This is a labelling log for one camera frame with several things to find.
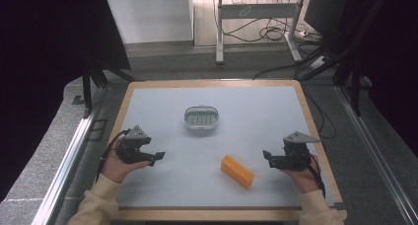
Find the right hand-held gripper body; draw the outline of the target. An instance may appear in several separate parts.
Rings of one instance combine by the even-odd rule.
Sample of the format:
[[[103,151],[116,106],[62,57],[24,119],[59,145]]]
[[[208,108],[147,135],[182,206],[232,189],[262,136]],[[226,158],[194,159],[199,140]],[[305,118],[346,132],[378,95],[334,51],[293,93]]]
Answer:
[[[295,131],[284,137],[283,141],[285,156],[280,162],[280,169],[300,172],[311,164],[311,152],[307,144],[319,142],[318,138]]]

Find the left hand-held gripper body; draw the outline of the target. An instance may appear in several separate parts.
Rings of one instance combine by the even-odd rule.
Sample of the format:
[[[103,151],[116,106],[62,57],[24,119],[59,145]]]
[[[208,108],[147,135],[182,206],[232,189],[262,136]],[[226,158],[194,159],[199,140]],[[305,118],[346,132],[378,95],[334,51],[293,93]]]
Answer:
[[[118,144],[116,155],[126,164],[150,161],[152,155],[140,151],[143,145],[149,144],[150,142],[151,138],[139,125],[135,125],[132,129],[128,130],[123,140]]]

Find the person's left hand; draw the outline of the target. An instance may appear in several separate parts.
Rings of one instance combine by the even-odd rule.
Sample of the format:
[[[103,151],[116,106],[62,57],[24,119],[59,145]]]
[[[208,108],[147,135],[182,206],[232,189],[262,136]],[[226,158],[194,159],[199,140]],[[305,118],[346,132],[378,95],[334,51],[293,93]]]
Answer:
[[[149,165],[147,161],[137,162],[135,164],[126,164],[122,162],[115,153],[115,150],[122,141],[123,137],[118,137],[112,144],[107,156],[105,157],[102,169],[102,174],[105,177],[118,184],[121,184],[129,173],[145,168]]]

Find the person's right hand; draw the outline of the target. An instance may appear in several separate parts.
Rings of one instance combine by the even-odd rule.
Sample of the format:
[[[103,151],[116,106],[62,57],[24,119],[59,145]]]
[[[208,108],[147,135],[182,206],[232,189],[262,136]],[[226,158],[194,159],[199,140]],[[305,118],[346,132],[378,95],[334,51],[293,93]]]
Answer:
[[[315,178],[320,175],[320,166],[317,163],[317,155],[311,154],[311,160],[311,168],[314,170],[314,174],[309,168],[300,172],[283,170],[283,173],[292,179],[301,193],[307,193],[319,189],[318,182]]]

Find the orange rectangular block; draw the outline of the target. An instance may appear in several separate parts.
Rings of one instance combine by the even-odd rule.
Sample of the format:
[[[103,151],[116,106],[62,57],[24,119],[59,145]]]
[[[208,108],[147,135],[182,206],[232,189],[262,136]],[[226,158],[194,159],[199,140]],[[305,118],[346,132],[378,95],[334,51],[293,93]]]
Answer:
[[[252,185],[254,173],[230,155],[222,159],[221,170],[245,189],[249,189]]]

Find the floor socket hatch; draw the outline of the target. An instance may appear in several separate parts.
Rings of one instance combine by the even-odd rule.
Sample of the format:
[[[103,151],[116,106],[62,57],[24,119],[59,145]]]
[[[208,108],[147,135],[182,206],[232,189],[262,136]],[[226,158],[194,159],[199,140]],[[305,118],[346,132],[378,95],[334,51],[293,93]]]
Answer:
[[[88,131],[89,141],[101,141],[105,133],[106,119],[95,119]]]

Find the clear plastic container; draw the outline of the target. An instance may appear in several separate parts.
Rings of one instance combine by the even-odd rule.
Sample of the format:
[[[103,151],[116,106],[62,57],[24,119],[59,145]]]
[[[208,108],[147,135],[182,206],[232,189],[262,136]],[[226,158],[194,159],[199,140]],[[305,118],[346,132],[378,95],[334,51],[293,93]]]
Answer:
[[[191,130],[211,130],[219,121],[219,113],[214,107],[194,106],[184,113],[184,123]]]

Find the black metal stand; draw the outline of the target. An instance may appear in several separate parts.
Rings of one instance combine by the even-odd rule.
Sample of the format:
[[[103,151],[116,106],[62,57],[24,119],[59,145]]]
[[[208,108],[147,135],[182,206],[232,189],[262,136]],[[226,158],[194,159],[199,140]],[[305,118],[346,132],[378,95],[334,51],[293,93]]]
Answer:
[[[124,71],[112,67],[101,60],[96,60],[90,57],[88,54],[85,55],[86,65],[84,67],[84,73],[82,77],[83,82],[83,97],[85,101],[85,112],[84,118],[89,117],[93,112],[93,99],[92,99],[92,87],[91,82],[98,88],[106,88],[108,80],[105,77],[104,71],[108,70],[112,74],[131,82],[136,82],[137,79],[133,76],[125,73]]]
[[[348,78],[351,78],[351,97],[350,106],[357,116],[360,116],[359,93],[360,93],[360,72],[361,66],[357,56],[361,49],[361,44],[370,29],[375,17],[381,9],[385,0],[367,0],[357,15],[349,22],[331,44],[341,43],[343,50],[335,54],[327,62],[320,65],[317,69],[301,75],[299,81],[308,81],[322,73],[323,71],[338,64],[336,72],[332,77],[335,85],[343,85]]]

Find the white power strip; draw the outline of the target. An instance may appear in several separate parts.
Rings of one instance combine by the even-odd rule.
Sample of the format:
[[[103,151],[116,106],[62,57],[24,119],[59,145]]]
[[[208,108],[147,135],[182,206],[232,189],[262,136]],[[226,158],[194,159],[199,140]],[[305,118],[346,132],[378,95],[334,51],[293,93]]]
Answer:
[[[325,56],[320,56],[310,65],[310,69],[316,69],[319,66],[321,66],[323,63],[325,63],[326,61],[327,61],[327,58]]]

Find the dark curtain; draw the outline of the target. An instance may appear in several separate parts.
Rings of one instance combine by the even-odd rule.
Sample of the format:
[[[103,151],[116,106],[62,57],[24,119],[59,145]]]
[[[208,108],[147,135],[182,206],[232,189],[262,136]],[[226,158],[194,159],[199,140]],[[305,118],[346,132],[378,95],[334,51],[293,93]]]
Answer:
[[[90,65],[130,67],[107,0],[0,0],[0,201]]]
[[[384,0],[359,57],[370,98],[418,156],[418,0]]]

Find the white cabinet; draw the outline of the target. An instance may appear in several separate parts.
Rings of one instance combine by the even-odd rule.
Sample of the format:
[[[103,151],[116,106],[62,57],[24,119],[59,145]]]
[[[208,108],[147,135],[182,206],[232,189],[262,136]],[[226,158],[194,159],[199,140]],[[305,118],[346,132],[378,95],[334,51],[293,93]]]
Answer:
[[[193,40],[192,0],[107,0],[124,43]]]

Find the aluminium rail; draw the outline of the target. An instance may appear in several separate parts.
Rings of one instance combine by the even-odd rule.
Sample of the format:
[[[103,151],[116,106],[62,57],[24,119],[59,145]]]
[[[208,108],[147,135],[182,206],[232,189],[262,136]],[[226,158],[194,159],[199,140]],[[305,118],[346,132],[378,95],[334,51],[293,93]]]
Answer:
[[[349,94],[342,87],[335,87],[335,91],[347,111],[351,121],[354,124],[360,138],[365,145],[372,161],[383,179],[383,183],[391,195],[396,207],[402,215],[406,225],[418,225],[418,212],[407,195],[394,172],[389,167],[382,151],[379,149],[369,128],[365,125],[363,119],[357,115],[350,104]]]
[[[83,145],[93,117],[82,118],[31,225],[47,225]]]

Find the white metal desk frame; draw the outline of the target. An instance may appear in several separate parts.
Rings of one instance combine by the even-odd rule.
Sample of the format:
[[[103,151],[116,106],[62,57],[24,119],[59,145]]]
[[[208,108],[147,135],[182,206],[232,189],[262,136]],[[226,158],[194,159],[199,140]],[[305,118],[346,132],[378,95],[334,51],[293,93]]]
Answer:
[[[305,0],[296,3],[265,3],[265,4],[224,4],[223,0],[217,3],[217,39],[216,39],[216,63],[224,62],[223,21],[238,19],[290,19],[289,28],[284,32],[284,38],[295,62],[301,62],[302,57],[295,45],[294,35],[296,26]]]

